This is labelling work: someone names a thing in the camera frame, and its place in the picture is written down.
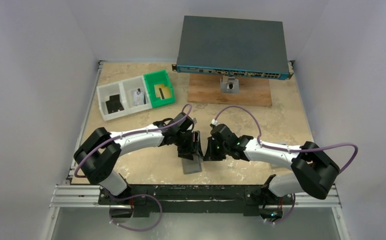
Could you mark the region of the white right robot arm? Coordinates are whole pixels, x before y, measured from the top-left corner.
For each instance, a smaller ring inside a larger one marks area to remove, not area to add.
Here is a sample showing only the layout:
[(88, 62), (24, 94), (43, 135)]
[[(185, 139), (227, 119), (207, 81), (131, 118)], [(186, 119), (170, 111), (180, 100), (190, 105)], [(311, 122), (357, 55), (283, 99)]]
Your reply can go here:
[(213, 126), (208, 137), (205, 161), (235, 160), (265, 162), (286, 168), (290, 174), (275, 175), (261, 190), (262, 199), (272, 204), (292, 193), (307, 193), (324, 200), (340, 173), (339, 166), (311, 141), (282, 145), (259, 141), (249, 135), (236, 136), (225, 124)]

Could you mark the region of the grey leather card holder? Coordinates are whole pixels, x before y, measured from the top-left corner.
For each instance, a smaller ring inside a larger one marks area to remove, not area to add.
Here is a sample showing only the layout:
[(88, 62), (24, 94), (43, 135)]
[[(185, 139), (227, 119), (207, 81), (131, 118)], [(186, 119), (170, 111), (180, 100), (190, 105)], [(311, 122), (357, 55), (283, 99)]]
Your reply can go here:
[(183, 158), (182, 159), (182, 168), (185, 175), (200, 173), (202, 171), (202, 157), (198, 155), (193, 155), (193, 160)]

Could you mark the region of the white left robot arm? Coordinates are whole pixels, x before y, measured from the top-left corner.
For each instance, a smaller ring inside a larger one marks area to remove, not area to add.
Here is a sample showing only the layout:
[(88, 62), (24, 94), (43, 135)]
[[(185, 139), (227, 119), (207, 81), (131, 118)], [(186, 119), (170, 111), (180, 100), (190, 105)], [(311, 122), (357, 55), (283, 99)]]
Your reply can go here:
[(114, 167), (124, 154), (145, 148), (176, 145), (181, 159), (199, 161), (201, 150), (200, 133), (194, 130), (195, 121), (181, 112), (175, 118), (165, 118), (130, 131), (110, 132), (97, 128), (75, 151), (73, 158), (89, 183), (100, 185), (110, 193), (117, 204), (130, 198), (129, 184)]

